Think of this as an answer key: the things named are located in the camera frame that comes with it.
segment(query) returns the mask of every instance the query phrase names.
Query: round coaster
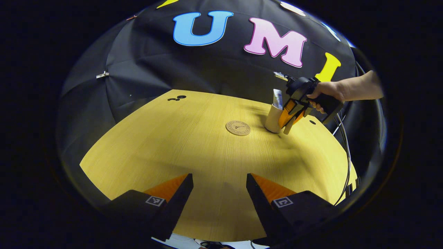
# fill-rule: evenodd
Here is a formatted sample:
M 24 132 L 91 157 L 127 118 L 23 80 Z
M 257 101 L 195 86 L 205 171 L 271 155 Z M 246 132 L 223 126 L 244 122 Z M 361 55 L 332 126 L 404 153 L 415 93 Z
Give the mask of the round coaster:
M 249 125 L 241 121 L 229 121 L 226 124 L 226 129 L 237 136 L 246 136 L 251 132 Z

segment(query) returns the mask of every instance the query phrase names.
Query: hand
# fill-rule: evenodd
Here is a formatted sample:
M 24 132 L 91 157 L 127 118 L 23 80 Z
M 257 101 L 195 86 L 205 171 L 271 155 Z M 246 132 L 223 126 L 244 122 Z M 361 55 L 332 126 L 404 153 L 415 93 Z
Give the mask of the hand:
M 315 99 L 320 94 L 327 94 L 333 96 L 341 102 L 345 102 L 345 97 L 343 94 L 342 85 L 340 82 L 320 82 L 315 88 L 312 94 L 307 94 L 306 96 L 311 99 Z M 320 104 L 315 103 L 310 100 L 309 103 L 319 112 L 325 113 L 324 109 L 320 106 Z

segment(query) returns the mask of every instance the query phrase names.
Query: black grip handle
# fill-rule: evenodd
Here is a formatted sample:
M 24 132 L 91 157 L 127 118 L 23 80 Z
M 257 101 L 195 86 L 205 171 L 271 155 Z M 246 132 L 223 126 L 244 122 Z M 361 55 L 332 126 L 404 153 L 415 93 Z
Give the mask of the black grip handle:
M 324 93 L 321 93 L 318 97 L 316 97 L 312 101 L 317 104 L 320 104 L 323 110 L 327 114 L 332 113 L 334 110 L 337 109 L 337 107 L 343 106 L 343 103 L 341 103 L 338 99 Z
M 327 116 L 322 121 L 322 123 L 327 124 L 335 114 L 337 114 L 341 108 L 343 108 L 343 103 L 333 96 L 321 93 L 318 97 L 312 100 L 316 104 L 320 104 L 323 110 L 326 112 Z

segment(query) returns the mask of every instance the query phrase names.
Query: letter u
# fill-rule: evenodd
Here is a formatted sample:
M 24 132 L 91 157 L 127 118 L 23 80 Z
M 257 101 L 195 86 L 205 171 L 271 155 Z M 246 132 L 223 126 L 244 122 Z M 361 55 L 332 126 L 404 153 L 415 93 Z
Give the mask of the letter u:
M 208 13 L 212 16 L 211 31 L 206 35 L 194 35 L 192 33 L 192 26 L 195 18 L 200 16 L 198 12 L 191 12 L 176 16 L 174 27 L 174 40 L 176 43 L 184 46 L 204 46 L 212 44 L 220 40 L 226 28 L 228 17 L 233 16 L 234 13 L 229 11 L 211 11 Z

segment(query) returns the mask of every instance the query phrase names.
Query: round wooden table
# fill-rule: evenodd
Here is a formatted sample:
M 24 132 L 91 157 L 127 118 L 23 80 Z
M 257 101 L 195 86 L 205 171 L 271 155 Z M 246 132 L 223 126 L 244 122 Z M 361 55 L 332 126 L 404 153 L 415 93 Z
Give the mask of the round wooden table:
M 168 101 L 179 95 L 186 98 Z M 246 190 L 248 173 L 295 192 L 312 191 L 332 204 L 347 173 L 345 151 L 315 117 L 302 118 L 289 135 L 275 134 L 264 128 L 270 107 L 174 89 L 116 124 L 80 166 L 111 200 L 192 173 L 194 188 L 174 233 L 208 241 L 265 237 Z M 250 134 L 228 132 L 232 120 L 247 123 Z M 356 178 L 352 167 L 350 184 Z

